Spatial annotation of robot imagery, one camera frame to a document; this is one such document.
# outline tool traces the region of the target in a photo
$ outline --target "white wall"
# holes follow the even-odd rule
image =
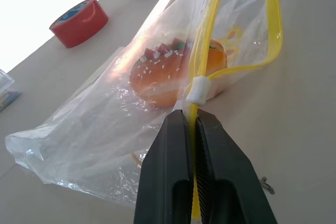
[[[53,34],[51,23],[83,0],[1,0],[0,69],[9,72]]]

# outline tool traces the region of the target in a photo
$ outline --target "tape label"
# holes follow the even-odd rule
[[[60,17],[57,20],[57,22],[55,23],[55,25],[59,25],[59,24],[62,24],[63,22],[65,22],[65,21],[67,21],[72,16],[74,16],[75,14],[77,14],[78,12],[83,10],[84,7],[86,7],[89,3],[90,3],[89,1],[85,1],[83,3],[80,3],[79,5],[76,5],[74,8],[67,11],[62,17]]]

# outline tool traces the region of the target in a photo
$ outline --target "ziplock bag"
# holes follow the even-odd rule
[[[193,128],[194,78],[207,76],[199,94],[214,97],[275,59],[281,42],[278,0],[176,0],[94,85],[7,136],[7,149],[44,183],[134,204],[141,162],[177,100]]]

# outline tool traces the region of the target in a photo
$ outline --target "table surface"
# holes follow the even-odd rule
[[[14,164],[4,138],[42,124],[130,42],[157,2],[101,0],[111,21],[94,37],[72,49],[52,38],[9,73],[22,95],[0,114],[1,223],[132,223],[133,209],[42,184]],[[209,101],[205,110],[221,120],[258,176],[267,176],[276,189],[267,197],[279,223],[332,223],[336,0],[280,3],[278,59]]]

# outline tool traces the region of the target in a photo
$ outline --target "plastic container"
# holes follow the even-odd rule
[[[13,78],[0,69],[0,112],[20,94],[17,91],[8,90],[13,82]]]
[[[2,94],[14,82],[8,74],[0,69],[0,94]]]

